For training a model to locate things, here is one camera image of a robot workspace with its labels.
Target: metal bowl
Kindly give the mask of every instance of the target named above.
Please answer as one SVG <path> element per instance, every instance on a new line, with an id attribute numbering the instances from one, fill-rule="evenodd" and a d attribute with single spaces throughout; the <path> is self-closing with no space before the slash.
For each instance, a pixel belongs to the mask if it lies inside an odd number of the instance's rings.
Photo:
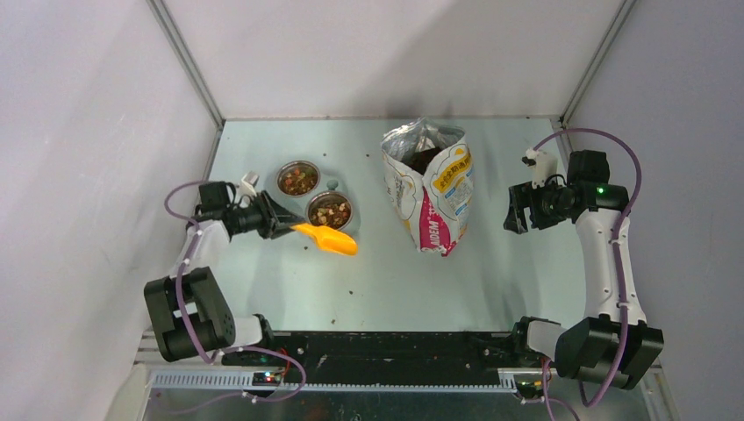
<path id="1" fill-rule="evenodd" d="M 288 173 L 293 172 L 297 168 L 299 168 L 300 171 L 303 171 L 303 172 L 314 172 L 316 176 L 318 177 L 318 179 L 315 181 L 315 184 L 313 184 L 312 188 L 301 195 L 293 195 L 291 193 L 288 193 L 287 190 L 284 188 L 284 184 L 282 183 L 284 176 L 287 175 Z M 313 164 L 312 162 L 308 162 L 308 161 L 292 161 L 289 164 L 286 164 L 285 166 L 283 166 L 282 169 L 280 169 L 279 172 L 276 174 L 276 186 L 279 188 L 279 191 L 281 191 L 287 196 L 292 196 L 292 197 L 301 197 L 301 196 L 305 196 L 311 193 L 315 188 L 317 188 L 319 182 L 320 182 L 320 170 L 318 169 L 318 167 L 315 166 L 315 164 Z"/>
<path id="2" fill-rule="evenodd" d="M 311 220 L 311 215 L 313 215 L 319 207 L 338 202 L 346 202 L 349 205 L 349 217 L 347 219 L 347 222 L 345 222 L 344 225 L 338 228 L 334 228 L 339 231 L 343 230 L 354 219 L 354 205 L 351 203 L 351 200 L 349 200 L 346 195 L 338 191 L 328 190 L 313 197 L 310 202 L 307 203 L 307 210 L 305 210 L 305 215 L 307 216 L 308 221 Z"/>

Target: pet food bag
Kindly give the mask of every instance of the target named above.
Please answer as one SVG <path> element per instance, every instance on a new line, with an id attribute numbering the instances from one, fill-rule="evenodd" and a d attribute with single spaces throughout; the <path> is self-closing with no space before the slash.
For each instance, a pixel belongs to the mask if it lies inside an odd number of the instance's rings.
<path id="1" fill-rule="evenodd" d="M 387 132 L 388 195 L 416 248 L 447 256 L 465 233 L 473 163 L 460 127 L 420 118 Z"/>

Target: white wall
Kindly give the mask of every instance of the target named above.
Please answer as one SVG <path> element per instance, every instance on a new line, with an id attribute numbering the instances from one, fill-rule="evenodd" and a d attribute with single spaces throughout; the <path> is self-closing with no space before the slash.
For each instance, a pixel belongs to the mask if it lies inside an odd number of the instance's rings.
<path id="1" fill-rule="evenodd" d="M 571 126 L 608 130 L 644 169 L 633 274 L 683 419 L 743 419 L 744 3 L 639 2 Z M 633 166 L 611 151 L 612 179 Z"/>
<path id="2" fill-rule="evenodd" d="M 563 112 L 619 0 L 168 1 L 227 118 Z"/>
<path id="3" fill-rule="evenodd" d="M 3 2 L 0 35 L 0 412 L 98 420 L 215 128 L 144 0 Z"/>

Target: yellow plastic scoop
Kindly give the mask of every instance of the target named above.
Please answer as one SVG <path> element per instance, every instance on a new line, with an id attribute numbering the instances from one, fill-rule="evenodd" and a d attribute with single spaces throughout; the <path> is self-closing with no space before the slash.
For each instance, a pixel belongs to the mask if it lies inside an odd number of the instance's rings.
<path id="1" fill-rule="evenodd" d="M 358 251 L 354 239 L 344 232 L 334 230 L 330 226 L 299 224 L 293 225 L 292 229 L 312 238 L 315 241 L 315 245 L 324 252 L 354 256 Z"/>

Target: dry kibble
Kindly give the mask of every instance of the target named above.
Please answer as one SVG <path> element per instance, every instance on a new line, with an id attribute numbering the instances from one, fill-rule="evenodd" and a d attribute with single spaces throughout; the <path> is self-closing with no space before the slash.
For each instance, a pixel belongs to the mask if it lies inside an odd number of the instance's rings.
<path id="1" fill-rule="evenodd" d="M 351 216 L 350 208 L 349 202 L 343 199 L 336 203 L 324 203 L 317 212 L 312 214 L 310 222 L 313 225 L 326 225 L 339 229 L 348 222 Z"/>
<path id="2" fill-rule="evenodd" d="M 295 168 L 283 176 L 279 189 L 290 196 L 301 196 L 318 184 L 318 173 L 312 168 Z"/>

